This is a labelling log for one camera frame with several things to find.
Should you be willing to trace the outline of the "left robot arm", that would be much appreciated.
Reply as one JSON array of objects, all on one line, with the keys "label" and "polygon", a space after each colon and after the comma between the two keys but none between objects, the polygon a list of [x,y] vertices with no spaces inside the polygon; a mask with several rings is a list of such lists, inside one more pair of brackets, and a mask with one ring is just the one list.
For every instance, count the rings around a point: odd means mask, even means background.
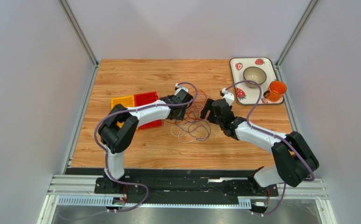
[{"label": "left robot arm", "polygon": [[125,185],[120,178],[125,174],[124,151],[130,146],[136,130],[147,123],[157,120],[184,118],[187,107],[194,97],[185,89],[179,89],[174,95],[168,95],[156,101],[137,107],[124,107],[117,104],[96,126],[94,139],[105,151],[103,180],[106,186],[115,188]]}]

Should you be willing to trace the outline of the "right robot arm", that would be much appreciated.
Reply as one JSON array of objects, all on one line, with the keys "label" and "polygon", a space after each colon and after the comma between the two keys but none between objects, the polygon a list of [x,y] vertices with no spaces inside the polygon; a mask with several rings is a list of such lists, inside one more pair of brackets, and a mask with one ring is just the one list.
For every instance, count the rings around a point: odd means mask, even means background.
[{"label": "right robot arm", "polygon": [[319,161],[302,134],[276,133],[235,116],[232,106],[225,99],[207,99],[200,117],[217,124],[223,133],[235,140],[256,145],[273,155],[275,164],[258,168],[249,176],[254,187],[285,183],[298,186],[319,168]]}]

